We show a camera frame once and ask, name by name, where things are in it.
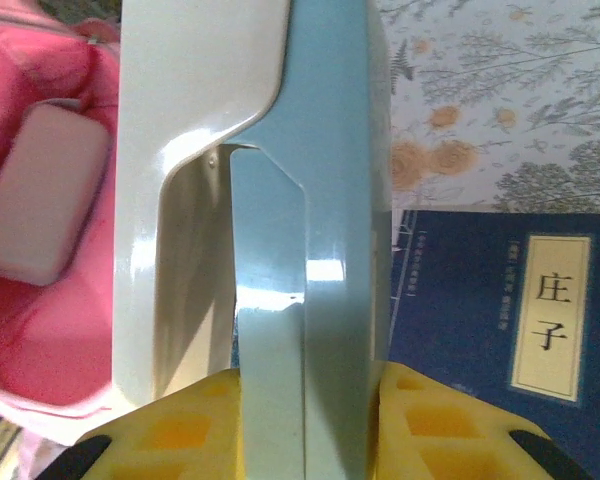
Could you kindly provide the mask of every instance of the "pink pocket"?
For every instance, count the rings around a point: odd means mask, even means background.
[[[65,32],[0,24],[0,167],[25,110],[48,98],[88,98],[84,115],[115,136],[115,48],[90,45],[57,27]],[[0,414],[64,444],[107,411],[114,153],[65,275],[42,288],[0,278]]]

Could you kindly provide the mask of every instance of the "light blue plastic panel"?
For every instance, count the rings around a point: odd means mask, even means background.
[[[283,84],[228,143],[250,480],[367,478],[389,330],[386,45],[365,0],[296,0]]]

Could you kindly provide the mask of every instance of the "leaf pattern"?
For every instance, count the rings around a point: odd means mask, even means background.
[[[567,27],[561,32],[529,35],[527,45],[537,52],[564,52],[574,44],[598,45],[599,30],[589,26]]]
[[[567,85],[574,87],[577,95],[595,94],[600,91],[600,62],[590,69],[575,69],[567,77]]]
[[[600,93],[585,101],[568,97],[556,104],[543,105],[529,115],[529,130],[548,125],[564,125],[563,132],[568,135],[588,136],[600,132]]]
[[[407,41],[404,40],[398,51],[391,58],[391,93],[396,94],[398,79],[404,77],[413,80],[413,67],[407,60]]]
[[[497,182],[496,209],[524,213],[600,213],[600,140],[571,151],[573,165],[524,162]]]

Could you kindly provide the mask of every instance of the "white plastic object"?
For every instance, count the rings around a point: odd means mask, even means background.
[[[40,104],[0,172],[0,276],[49,285],[67,266],[110,144],[98,122]]]
[[[276,98],[288,15],[289,0],[125,3],[115,408],[140,407],[229,366],[231,191],[228,155],[214,147]]]

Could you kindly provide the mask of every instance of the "orange flower pattern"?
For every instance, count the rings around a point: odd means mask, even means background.
[[[513,10],[509,14],[509,19],[513,20],[514,22],[522,22],[522,21],[526,20],[527,18],[529,18],[529,15],[531,15],[530,9],[513,7]]]
[[[510,108],[499,108],[496,112],[496,122],[504,128],[513,128],[516,126],[516,112]]]
[[[429,170],[443,175],[459,175],[478,161],[476,148],[459,140],[442,142],[429,156]]]
[[[436,108],[429,117],[429,125],[434,130],[451,128],[460,118],[460,109],[453,105]]]
[[[429,53],[430,50],[431,42],[422,38],[420,40],[417,40],[413,46],[413,52],[416,55],[423,55],[425,53]]]
[[[391,151],[391,177],[396,191],[412,190],[424,178],[429,153],[420,145],[404,142]]]

